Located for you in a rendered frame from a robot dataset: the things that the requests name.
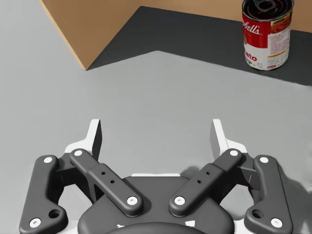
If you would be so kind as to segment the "red and white can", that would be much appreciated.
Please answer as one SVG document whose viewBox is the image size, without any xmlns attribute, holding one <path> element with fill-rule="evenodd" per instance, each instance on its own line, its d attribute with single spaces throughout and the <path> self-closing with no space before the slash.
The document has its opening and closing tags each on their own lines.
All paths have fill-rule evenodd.
<svg viewBox="0 0 312 234">
<path fill-rule="evenodd" d="M 294 0 L 243 0 L 245 60 L 252 68 L 269 71 L 288 59 Z"/>
</svg>

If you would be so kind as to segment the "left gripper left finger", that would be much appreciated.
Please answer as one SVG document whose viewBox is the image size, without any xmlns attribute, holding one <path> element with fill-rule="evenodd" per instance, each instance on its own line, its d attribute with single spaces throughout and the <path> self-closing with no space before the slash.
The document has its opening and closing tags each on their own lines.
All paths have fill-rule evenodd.
<svg viewBox="0 0 312 234">
<path fill-rule="evenodd" d="M 126 216 L 140 215 L 143 199 L 106 164 L 99 163 L 102 130 L 91 120 L 85 139 L 69 144 L 62 157 L 36 159 L 19 223 L 21 234 L 57 234 L 68 225 L 59 205 L 64 187 L 76 184 L 95 203 L 102 195 Z"/>
</svg>

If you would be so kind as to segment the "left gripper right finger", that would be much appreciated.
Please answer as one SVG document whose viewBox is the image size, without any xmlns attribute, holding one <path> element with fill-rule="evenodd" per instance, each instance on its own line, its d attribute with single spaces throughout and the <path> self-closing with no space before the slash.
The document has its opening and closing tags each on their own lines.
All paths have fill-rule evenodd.
<svg viewBox="0 0 312 234">
<path fill-rule="evenodd" d="M 254 234 L 290 234 L 293 222 L 277 160 L 272 156 L 252 158 L 246 147 L 226 138 L 222 123 L 213 119 L 210 144 L 214 156 L 169 200 L 169 211 L 188 215 L 204 198 L 222 200 L 235 185 L 248 188 L 253 206 L 244 215 L 245 229 Z"/>
</svg>

